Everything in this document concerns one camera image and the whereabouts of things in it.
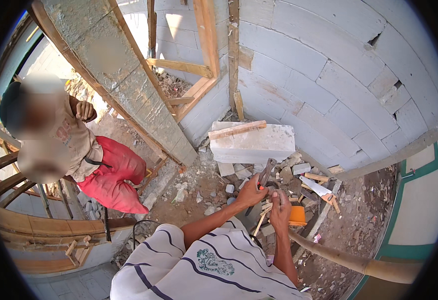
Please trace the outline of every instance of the wire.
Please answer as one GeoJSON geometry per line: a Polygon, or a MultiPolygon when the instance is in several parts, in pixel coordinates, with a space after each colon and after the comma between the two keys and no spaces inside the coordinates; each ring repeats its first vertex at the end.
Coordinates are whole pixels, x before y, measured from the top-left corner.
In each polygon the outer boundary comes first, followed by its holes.
{"type": "Polygon", "coordinates": [[[133,251],[136,249],[136,225],[138,225],[139,223],[142,223],[142,222],[147,222],[147,221],[161,225],[161,223],[153,221],[153,220],[140,220],[140,221],[137,221],[134,224],[134,226],[132,226],[132,239],[133,239],[133,244],[134,244],[134,247],[132,249],[133,251]]]}

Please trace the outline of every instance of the block wall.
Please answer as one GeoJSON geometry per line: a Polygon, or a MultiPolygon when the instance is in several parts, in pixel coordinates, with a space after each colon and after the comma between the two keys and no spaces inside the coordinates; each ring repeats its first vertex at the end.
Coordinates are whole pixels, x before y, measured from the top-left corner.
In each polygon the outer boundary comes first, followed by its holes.
{"type": "Polygon", "coordinates": [[[294,126],[325,168],[438,139],[438,54],[405,1],[241,0],[239,41],[246,114],[294,126]]]}

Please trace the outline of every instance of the stone debris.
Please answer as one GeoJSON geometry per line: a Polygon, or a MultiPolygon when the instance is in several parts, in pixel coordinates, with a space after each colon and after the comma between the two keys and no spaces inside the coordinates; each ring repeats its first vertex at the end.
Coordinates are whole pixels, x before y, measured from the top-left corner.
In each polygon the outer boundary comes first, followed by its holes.
{"type": "Polygon", "coordinates": [[[311,165],[309,163],[294,165],[292,167],[293,175],[300,175],[309,171],[311,171],[311,165]]]}

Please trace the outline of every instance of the finger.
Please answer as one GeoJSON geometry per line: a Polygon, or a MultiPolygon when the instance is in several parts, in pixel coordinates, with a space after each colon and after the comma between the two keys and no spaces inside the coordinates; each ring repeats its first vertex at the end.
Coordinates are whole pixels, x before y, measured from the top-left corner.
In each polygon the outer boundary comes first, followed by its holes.
{"type": "Polygon", "coordinates": [[[75,106],[75,117],[78,119],[81,118],[81,102],[78,102],[75,106]]]}

